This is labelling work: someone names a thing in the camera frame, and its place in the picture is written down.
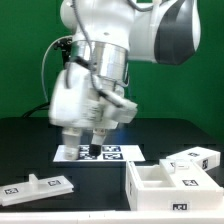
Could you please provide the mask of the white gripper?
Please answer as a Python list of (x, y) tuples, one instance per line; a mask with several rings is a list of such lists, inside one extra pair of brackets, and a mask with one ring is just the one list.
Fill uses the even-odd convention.
[(77, 160), (82, 129), (94, 129), (89, 148), (91, 156), (101, 154), (106, 138), (105, 129), (115, 129), (116, 121), (103, 116), (105, 103), (92, 87), (90, 71), (77, 63), (69, 63), (57, 78), (51, 98), (50, 123), (62, 130), (64, 158)]

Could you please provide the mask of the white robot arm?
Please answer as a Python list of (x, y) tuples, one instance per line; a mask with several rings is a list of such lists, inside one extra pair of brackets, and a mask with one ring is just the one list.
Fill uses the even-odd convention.
[(129, 123), (137, 104), (124, 97), (130, 61), (179, 65), (197, 50), (197, 0), (63, 0), (71, 53), (52, 94), (50, 122), (62, 128), (64, 157), (78, 158), (82, 132), (101, 154), (107, 132)]

